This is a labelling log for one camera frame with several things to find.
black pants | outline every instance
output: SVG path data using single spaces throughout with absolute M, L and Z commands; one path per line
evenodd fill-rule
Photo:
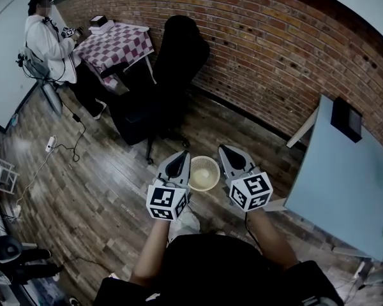
M 75 68 L 77 72 L 77 83 L 68 82 L 68 86 L 74 92 L 75 97 L 85 109 L 96 117 L 102 111 L 102 104 L 95 99 L 99 99 L 106 104 L 111 104 L 116 98 L 114 93 L 109 92 L 99 81 L 98 77 L 82 61 Z
M 61 272 L 62 268 L 55 264 L 25 265 L 25 262 L 38 259 L 48 259 L 50 254 L 46 249 L 28 249 L 11 262 L 0 263 L 0 271 L 14 283 L 23 284 L 32 278 L 53 277 Z

shoe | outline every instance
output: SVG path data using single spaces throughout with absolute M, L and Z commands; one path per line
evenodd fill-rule
M 169 242 L 177 236 L 200 233 L 200 221 L 189 206 L 185 207 L 176 221 L 172 221 L 169 229 Z
M 55 274 L 55 276 L 52 277 L 52 280 L 55 282 L 59 281 L 59 273 Z
M 99 101 L 99 103 L 102 104 L 102 111 L 100 112 L 99 115 L 97 115 L 96 117 L 94 117 L 95 120 L 100 120 L 100 119 L 101 119 L 102 112 L 104 111 L 104 109 L 107 108 L 107 104 L 106 104 L 105 102 Z
M 81 303 L 75 297 L 71 297 L 69 301 L 72 306 L 81 306 Z

red brick wall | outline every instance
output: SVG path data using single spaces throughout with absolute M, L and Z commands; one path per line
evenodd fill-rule
M 320 94 L 342 96 L 383 144 L 383 37 L 334 0 L 59 0 L 69 26 L 95 15 L 149 26 L 194 19 L 211 55 L 194 84 L 293 134 Z

white box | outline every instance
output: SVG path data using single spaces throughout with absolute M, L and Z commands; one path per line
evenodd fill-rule
M 183 188 L 149 185 L 146 207 L 155 219 L 174 221 L 188 204 L 187 191 Z
M 245 212 L 267 205 L 274 189 L 267 173 L 251 175 L 231 182 L 230 198 Z
M 89 30 L 92 32 L 92 34 L 101 35 L 101 34 L 105 34 L 107 31 L 109 31 L 114 26 L 115 26 L 114 21 L 113 20 L 108 20 L 101 27 L 93 27 L 92 26 L 92 27 L 89 28 Z

hand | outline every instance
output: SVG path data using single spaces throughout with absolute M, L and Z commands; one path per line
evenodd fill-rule
M 70 38 L 73 39 L 75 42 L 78 41 L 79 37 L 80 34 L 77 31 L 75 31 L 75 33 L 70 36 Z

